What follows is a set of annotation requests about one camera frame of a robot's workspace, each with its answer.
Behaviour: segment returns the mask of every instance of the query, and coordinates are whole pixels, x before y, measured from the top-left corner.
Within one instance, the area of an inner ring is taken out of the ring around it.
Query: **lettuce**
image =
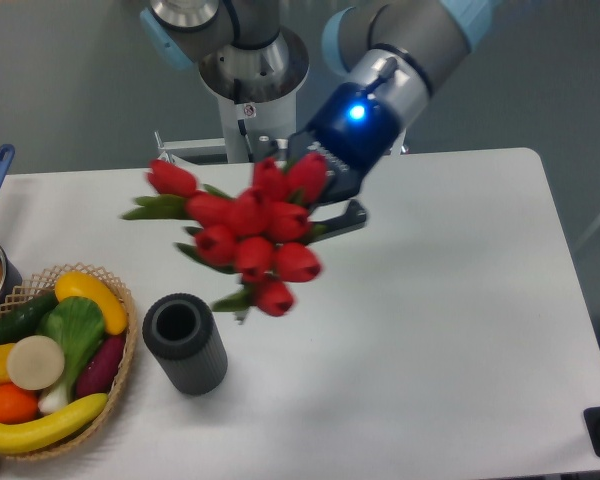
[[[65,356],[62,375],[43,390],[38,402],[40,412],[48,415],[71,402],[78,376],[100,346],[104,317],[92,300],[69,297],[42,319],[37,333],[55,340]]]

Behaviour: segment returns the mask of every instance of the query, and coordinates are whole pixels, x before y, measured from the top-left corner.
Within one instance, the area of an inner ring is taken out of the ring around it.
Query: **red tulip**
[[[256,163],[253,168],[253,185],[261,187],[274,202],[286,200],[289,194],[284,174],[276,165],[273,157],[267,157]]]
[[[198,253],[214,267],[231,265],[236,254],[236,237],[229,227],[213,225],[194,235]]]
[[[263,237],[249,237],[238,244],[236,271],[245,282],[256,283],[264,279],[273,262],[273,245]]]
[[[191,173],[163,160],[151,160],[147,181],[160,194],[189,198],[196,192],[198,182]]]
[[[196,192],[187,200],[185,210],[187,214],[203,227],[211,227],[226,223],[231,204],[233,202],[226,198],[216,197],[207,192]]]
[[[309,282],[322,270],[318,257],[300,243],[282,245],[274,262],[276,273],[285,282]]]
[[[273,202],[271,224],[266,236],[275,243],[297,240],[309,231],[309,212],[291,203]]]
[[[273,317],[287,313],[295,301],[287,286],[272,277],[256,286],[254,299],[256,307]]]
[[[298,188],[304,189],[302,197],[304,205],[310,205],[318,199],[326,181],[327,161],[324,156],[316,152],[302,157],[287,173],[287,185],[290,193],[295,192]]]
[[[227,225],[244,237],[262,233],[271,221],[271,201],[261,187],[250,187],[233,202]]]

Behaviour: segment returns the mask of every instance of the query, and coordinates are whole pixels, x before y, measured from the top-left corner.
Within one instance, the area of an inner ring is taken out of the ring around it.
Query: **blue light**
[[[349,109],[349,118],[351,120],[362,120],[366,113],[362,105],[354,105]]]

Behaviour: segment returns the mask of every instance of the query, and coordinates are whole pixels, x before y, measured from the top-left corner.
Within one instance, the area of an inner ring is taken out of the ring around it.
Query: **basket rim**
[[[127,313],[128,326],[125,335],[124,352],[118,366],[118,373],[109,390],[107,403],[104,410],[86,428],[83,427],[83,430],[79,434],[70,437],[69,440],[63,439],[47,447],[31,452],[0,454],[0,458],[16,461],[39,461],[55,458],[75,449],[102,428],[118,403],[122,392],[124,391],[124,387],[127,384],[138,340],[137,311],[129,289],[119,277],[115,276],[104,267],[97,267],[84,263],[64,264],[55,265],[44,269],[40,273],[33,274],[28,279],[23,280],[21,285],[14,287],[12,292],[7,295],[4,302],[0,305],[0,318],[29,299],[53,290],[53,286],[60,275],[70,271],[88,273],[101,280],[116,295]]]

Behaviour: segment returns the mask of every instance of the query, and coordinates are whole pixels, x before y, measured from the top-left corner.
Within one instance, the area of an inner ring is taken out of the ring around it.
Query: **white table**
[[[240,191],[249,166],[192,166]],[[125,222],[142,170],[10,176],[0,242],[23,275],[78,261],[211,302],[235,278],[171,244],[182,222]],[[316,244],[326,270],[292,313],[216,321],[229,371],[179,394],[143,342],[117,413],[74,453],[1,479],[478,479],[600,469],[582,411],[600,353],[541,161],[530,150],[383,160],[361,231]]]

